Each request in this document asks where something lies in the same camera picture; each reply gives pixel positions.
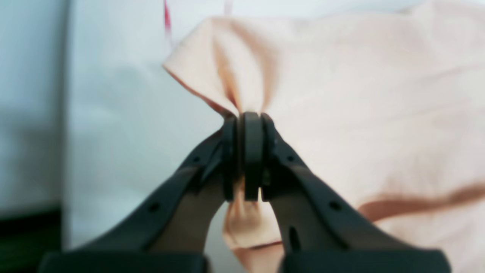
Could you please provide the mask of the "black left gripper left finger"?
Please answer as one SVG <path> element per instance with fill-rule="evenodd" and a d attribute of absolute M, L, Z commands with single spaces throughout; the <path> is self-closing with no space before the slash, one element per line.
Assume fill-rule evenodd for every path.
<path fill-rule="evenodd" d="M 208 228 L 235 195 L 237 138 L 229 116 L 121 223 L 74 251 L 47 254 L 39 272 L 208 273 Z"/>

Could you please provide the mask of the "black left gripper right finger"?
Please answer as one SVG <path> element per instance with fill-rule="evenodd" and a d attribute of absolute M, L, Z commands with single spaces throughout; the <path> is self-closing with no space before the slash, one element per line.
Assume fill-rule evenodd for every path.
<path fill-rule="evenodd" d="M 449 273 L 440 250 L 380 231 L 320 180 L 267 114 L 242 116 L 245 199 L 268 201 L 285 251 L 280 273 Z"/>

